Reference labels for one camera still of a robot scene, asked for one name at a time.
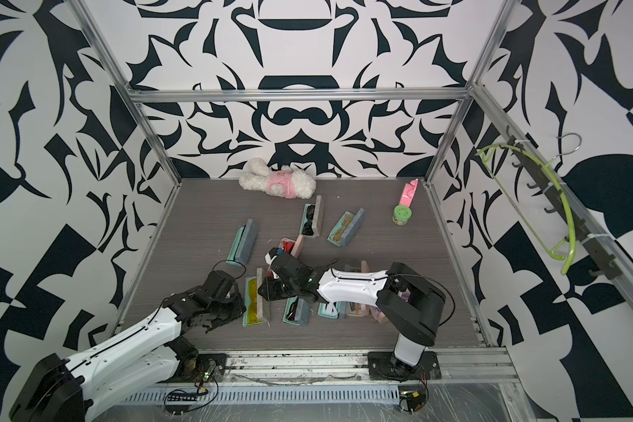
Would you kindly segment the beige case yellow glasses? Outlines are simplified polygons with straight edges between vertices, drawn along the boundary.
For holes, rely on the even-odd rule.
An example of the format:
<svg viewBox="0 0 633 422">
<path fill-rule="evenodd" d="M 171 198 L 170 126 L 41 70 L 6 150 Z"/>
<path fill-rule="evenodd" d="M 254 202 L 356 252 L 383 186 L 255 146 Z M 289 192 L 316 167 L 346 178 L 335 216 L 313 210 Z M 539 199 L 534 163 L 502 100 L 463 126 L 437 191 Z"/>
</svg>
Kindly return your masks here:
<svg viewBox="0 0 633 422">
<path fill-rule="evenodd" d="M 265 325 L 270 322 L 271 309 L 269 303 L 260 295 L 258 290 L 262 285 L 266 272 L 259 267 L 256 274 L 245 278 L 244 305 L 246 311 L 243 316 L 243 327 Z"/>
</svg>

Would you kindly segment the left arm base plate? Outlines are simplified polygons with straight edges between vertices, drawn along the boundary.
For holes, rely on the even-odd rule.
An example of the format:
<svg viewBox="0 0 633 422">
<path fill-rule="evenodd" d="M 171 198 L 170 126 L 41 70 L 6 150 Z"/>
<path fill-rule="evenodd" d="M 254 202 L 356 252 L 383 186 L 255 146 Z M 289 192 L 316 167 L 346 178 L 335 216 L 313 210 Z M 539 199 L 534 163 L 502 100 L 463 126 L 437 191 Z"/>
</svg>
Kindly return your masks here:
<svg viewBox="0 0 633 422">
<path fill-rule="evenodd" d="M 184 358 L 174 375 L 166 383 L 206 382 L 210 376 L 218 378 L 225 373 L 228 355 L 226 353 L 200 353 Z"/>
</svg>

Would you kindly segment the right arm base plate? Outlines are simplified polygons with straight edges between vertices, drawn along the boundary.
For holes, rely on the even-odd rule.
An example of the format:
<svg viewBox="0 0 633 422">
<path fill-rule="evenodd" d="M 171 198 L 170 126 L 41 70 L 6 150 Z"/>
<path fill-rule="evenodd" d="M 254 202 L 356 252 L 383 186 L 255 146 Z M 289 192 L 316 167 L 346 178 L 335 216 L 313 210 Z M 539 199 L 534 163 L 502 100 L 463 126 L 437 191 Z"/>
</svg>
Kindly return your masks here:
<svg viewBox="0 0 633 422">
<path fill-rule="evenodd" d="M 415 367 L 398 360 L 392 352 L 369 352 L 369 377 L 372 380 L 406 382 L 441 380 L 441 367 L 435 352 L 424 352 Z"/>
</svg>

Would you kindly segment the grey case tortoise sunglasses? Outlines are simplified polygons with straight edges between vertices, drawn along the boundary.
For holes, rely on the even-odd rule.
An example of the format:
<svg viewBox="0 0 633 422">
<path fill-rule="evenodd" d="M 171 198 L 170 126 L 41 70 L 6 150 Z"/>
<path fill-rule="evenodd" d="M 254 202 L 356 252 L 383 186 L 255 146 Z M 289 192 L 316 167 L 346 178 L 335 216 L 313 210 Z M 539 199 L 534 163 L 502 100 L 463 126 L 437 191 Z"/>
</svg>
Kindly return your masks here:
<svg viewBox="0 0 633 422">
<path fill-rule="evenodd" d="M 309 323 L 311 316 L 311 305 L 302 298 L 288 298 L 282 321 L 287 325 L 304 326 Z"/>
</svg>

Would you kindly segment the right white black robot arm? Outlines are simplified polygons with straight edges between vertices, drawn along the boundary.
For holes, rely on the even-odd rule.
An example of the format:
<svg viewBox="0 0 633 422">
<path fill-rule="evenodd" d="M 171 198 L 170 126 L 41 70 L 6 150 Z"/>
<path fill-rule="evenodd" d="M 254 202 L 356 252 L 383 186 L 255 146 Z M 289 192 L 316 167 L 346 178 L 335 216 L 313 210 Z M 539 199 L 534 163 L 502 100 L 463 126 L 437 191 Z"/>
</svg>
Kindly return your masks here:
<svg viewBox="0 0 633 422">
<path fill-rule="evenodd" d="M 272 302 L 297 297 L 306 302 L 353 302 L 379 309 L 397 329 L 391 362 L 416 369 L 425 349 L 435 344 L 446 294 L 439 283 L 395 262 L 390 269 L 351 273 L 332 267 L 309 267 L 293 255 L 272 249 L 266 262 L 275 277 L 258 292 Z"/>
</svg>

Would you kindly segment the grey case white sunglasses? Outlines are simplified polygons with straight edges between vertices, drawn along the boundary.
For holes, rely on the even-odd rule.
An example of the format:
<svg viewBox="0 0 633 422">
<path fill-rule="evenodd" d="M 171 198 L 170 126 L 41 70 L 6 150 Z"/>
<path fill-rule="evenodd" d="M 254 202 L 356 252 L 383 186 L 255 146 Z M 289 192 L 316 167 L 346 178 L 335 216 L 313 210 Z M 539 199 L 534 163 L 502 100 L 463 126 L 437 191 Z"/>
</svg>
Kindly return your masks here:
<svg viewBox="0 0 633 422">
<path fill-rule="evenodd" d="M 320 303 L 318 316 L 328 319 L 343 319 L 346 317 L 346 304 L 344 302 Z"/>
</svg>

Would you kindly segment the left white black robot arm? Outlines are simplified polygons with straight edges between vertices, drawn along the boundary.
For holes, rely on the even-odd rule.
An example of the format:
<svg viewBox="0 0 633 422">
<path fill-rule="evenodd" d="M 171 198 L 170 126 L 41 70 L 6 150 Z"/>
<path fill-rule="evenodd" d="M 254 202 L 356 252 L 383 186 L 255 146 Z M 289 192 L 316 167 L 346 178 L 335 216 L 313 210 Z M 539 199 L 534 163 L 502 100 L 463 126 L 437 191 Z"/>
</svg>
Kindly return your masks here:
<svg viewBox="0 0 633 422">
<path fill-rule="evenodd" d="M 244 315 L 237 280 L 211 272 L 202 285 L 171 295 L 127 330 L 68 358 L 40 360 L 19 392 L 12 421 L 93 421 L 122 400 L 177 373 L 191 376 L 197 349 L 185 335 L 210 332 Z"/>
</svg>

